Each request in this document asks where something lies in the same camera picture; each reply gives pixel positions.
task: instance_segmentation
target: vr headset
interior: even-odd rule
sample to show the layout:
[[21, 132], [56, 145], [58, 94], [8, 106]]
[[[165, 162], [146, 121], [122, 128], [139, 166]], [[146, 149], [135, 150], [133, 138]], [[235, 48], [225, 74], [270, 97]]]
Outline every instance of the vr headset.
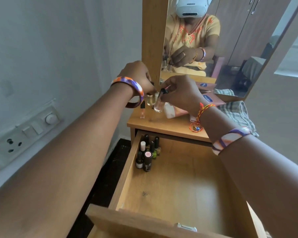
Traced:
[[202, 17], [212, 0], [176, 0], [176, 14], [180, 18]]

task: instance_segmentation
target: metal drawer handle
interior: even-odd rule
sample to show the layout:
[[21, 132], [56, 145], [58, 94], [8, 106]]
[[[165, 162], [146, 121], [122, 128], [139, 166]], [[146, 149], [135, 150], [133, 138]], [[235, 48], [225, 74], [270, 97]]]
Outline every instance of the metal drawer handle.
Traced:
[[257, 2], [257, 4], [256, 4], [256, 6], [255, 6], [254, 10], [252, 11], [251, 15], [253, 15], [253, 14], [255, 13], [255, 11], [256, 11], [256, 9], [257, 9], [257, 6], [258, 6], [258, 3], [259, 3], [259, 1], [260, 1], [260, 0], [258, 0], [258, 2]]

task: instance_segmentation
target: wooden drawer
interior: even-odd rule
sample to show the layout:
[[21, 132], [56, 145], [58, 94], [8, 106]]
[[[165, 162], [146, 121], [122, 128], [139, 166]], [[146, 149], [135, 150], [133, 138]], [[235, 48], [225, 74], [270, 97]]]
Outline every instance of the wooden drawer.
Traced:
[[[145, 134], [150, 141], [160, 137], [161, 155], [152, 160], [150, 172], [135, 167]], [[174, 136], [138, 131], [109, 209], [181, 223], [198, 232], [264, 237], [262, 224], [210, 145]]]

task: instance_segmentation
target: checkered cloth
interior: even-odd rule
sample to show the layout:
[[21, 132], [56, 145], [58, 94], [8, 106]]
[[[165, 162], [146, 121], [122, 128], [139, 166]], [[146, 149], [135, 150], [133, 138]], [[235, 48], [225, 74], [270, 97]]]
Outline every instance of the checkered cloth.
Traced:
[[[234, 96], [234, 92], [230, 89], [214, 89], [214, 93]], [[259, 136], [254, 123], [249, 119], [246, 105], [243, 101], [229, 102], [218, 106], [218, 109], [240, 126], [248, 127], [255, 137]]]

